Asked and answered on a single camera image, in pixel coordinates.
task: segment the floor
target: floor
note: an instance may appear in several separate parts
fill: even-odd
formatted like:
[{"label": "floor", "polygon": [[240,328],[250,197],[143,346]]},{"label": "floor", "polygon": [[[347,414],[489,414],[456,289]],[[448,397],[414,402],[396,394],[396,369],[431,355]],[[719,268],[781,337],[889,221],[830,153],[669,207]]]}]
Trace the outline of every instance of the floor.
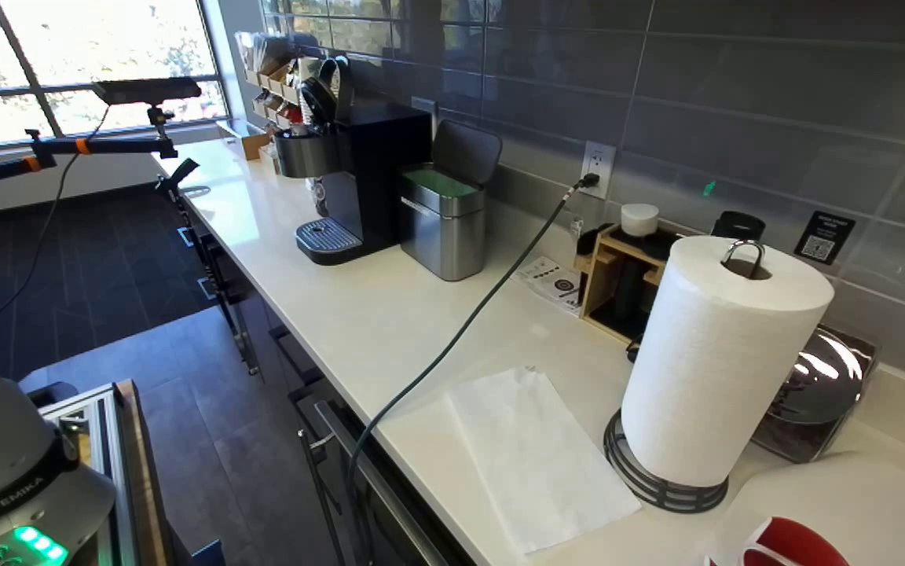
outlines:
[{"label": "floor", "polygon": [[[48,203],[0,215],[0,305],[21,287]],[[28,372],[200,312],[200,263],[143,190],[67,197],[25,292],[0,312],[0,375]]]},{"label": "floor", "polygon": [[337,556],[285,402],[288,369],[266,353],[262,360],[263,377],[250,377],[220,312],[206,309],[41,369],[25,387],[134,381],[167,514],[186,548],[220,538],[229,566],[330,566]]}]

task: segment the gray tile backsplash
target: gray tile backsplash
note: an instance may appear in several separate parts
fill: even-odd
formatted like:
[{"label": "gray tile backsplash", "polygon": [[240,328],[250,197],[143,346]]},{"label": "gray tile backsplash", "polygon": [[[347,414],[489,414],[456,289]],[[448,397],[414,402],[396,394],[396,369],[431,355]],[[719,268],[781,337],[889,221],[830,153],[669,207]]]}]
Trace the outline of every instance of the gray tile backsplash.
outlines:
[{"label": "gray tile backsplash", "polygon": [[855,218],[827,323],[905,369],[905,2],[889,0],[295,0],[352,51],[361,95],[436,100],[506,138],[494,194],[540,215],[584,141],[617,146],[609,203],[710,229],[726,207],[792,251]]}]

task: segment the paper towel roll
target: paper towel roll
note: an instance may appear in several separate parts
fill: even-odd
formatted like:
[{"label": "paper towel roll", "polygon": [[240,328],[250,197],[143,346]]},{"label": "paper towel roll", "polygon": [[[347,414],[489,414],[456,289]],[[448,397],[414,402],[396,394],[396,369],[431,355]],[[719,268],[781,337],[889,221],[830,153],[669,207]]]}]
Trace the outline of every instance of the paper towel roll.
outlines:
[{"label": "paper towel roll", "polygon": [[633,460],[689,487],[726,481],[831,298],[822,273],[776,247],[762,253],[771,279],[726,271],[730,245],[673,245],[622,400]]}]

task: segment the cutting board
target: cutting board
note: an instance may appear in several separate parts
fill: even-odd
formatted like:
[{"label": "cutting board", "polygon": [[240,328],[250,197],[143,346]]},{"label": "cutting board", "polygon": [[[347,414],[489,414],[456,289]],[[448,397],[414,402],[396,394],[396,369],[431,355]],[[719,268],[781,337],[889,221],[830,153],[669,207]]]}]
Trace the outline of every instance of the cutting board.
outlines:
[{"label": "cutting board", "polygon": [[703,556],[741,564],[752,535],[771,514],[822,535],[850,566],[905,564],[905,470],[870,455],[831,455],[762,470],[741,484]]}]

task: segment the white machine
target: white machine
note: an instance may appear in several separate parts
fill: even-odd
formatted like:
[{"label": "white machine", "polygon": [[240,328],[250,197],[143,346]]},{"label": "white machine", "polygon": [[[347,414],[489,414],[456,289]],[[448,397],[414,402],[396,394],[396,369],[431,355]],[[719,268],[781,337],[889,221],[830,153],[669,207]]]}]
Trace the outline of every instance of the white machine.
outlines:
[{"label": "white machine", "polygon": [[111,481],[0,377],[0,564],[61,566],[111,510]]}]

